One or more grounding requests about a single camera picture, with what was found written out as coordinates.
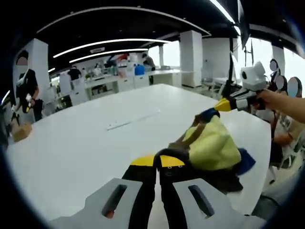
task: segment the white desk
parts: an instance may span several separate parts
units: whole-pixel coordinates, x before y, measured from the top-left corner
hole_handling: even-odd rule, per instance
[[[45,219],[70,216],[106,182],[121,178],[135,158],[156,153],[177,140],[196,114],[215,103],[164,84],[106,96],[34,123],[29,137],[9,146],[8,163],[26,199]],[[157,110],[161,112],[139,120]],[[109,124],[136,119],[106,131]],[[234,209],[250,214],[269,166],[270,125],[238,111],[221,113],[221,120],[237,146],[256,160],[240,176],[243,191],[228,195]],[[158,182],[149,228],[167,228]]]
[[[175,87],[181,87],[182,75],[185,73],[191,73],[191,72],[185,72],[177,69],[170,69],[170,70],[157,70],[157,71],[146,72],[145,75],[153,76],[153,84],[163,83]]]

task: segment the window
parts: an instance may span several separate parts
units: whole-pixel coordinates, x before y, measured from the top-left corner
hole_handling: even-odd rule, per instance
[[[241,67],[252,66],[251,42],[253,46],[253,63],[255,64],[256,62],[260,61],[265,68],[266,75],[269,77],[272,73],[270,69],[270,61],[273,57],[271,42],[257,38],[249,38],[245,46],[247,53],[244,52],[245,49],[242,50],[241,46],[238,50],[238,62],[240,63]]]
[[[179,41],[163,45],[163,61],[166,66],[180,67]]]
[[[150,48],[148,55],[152,58],[154,65],[160,66],[159,46]]]
[[[289,81],[291,77],[296,76],[300,79],[302,86],[305,85],[305,60],[298,54],[284,48],[285,55],[285,77]],[[305,97],[305,90],[302,91],[302,97]]]

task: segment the black ceiling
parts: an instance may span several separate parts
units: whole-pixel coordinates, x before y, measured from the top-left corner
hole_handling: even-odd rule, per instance
[[[218,0],[237,20],[237,1]],[[304,29],[305,23],[301,2],[298,0],[241,0],[246,19],[250,24],[263,25],[293,36],[289,23],[299,23],[299,28]],[[86,9],[105,6],[130,6],[157,10],[171,14],[203,28],[213,36],[235,36],[228,20],[216,9],[209,0],[86,0],[86,1],[8,1],[0,14],[2,24],[1,68],[11,69],[14,55],[20,48],[34,37],[49,44],[49,64],[63,68],[75,58],[89,55],[89,50],[98,48],[93,46],[88,49],[78,50],[65,54],[56,59],[53,55],[91,42],[99,42],[121,38],[151,38],[157,39],[172,32],[196,30],[205,33],[184,22],[165,17],[159,14],[137,10],[99,10],[87,12],[61,20],[37,33],[49,23]],[[168,40],[178,39],[174,36]],[[143,42],[124,42],[111,45],[102,45],[105,51],[117,49],[139,48]]]

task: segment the floor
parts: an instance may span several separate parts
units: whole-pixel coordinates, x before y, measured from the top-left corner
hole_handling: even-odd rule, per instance
[[[197,87],[197,88],[190,88],[190,87],[182,87],[183,89],[187,91],[191,91],[194,93],[202,94],[205,96],[212,97],[212,93],[208,90],[207,87]],[[302,162],[304,160],[304,155],[299,155],[293,164],[293,166],[290,169],[280,169],[278,170],[277,168],[274,167],[275,175],[276,175],[276,180],[273,184],[269,184],[269,182],[273,179],[270,171],[268,171],[267,176],[266,176],[266,181],[264,184],[264,189],[263,191],[266,191],[268,188],[276,186],[283,182],[284,180],[288,179],[291,175],[293,175],[299,167],[302,165]]]

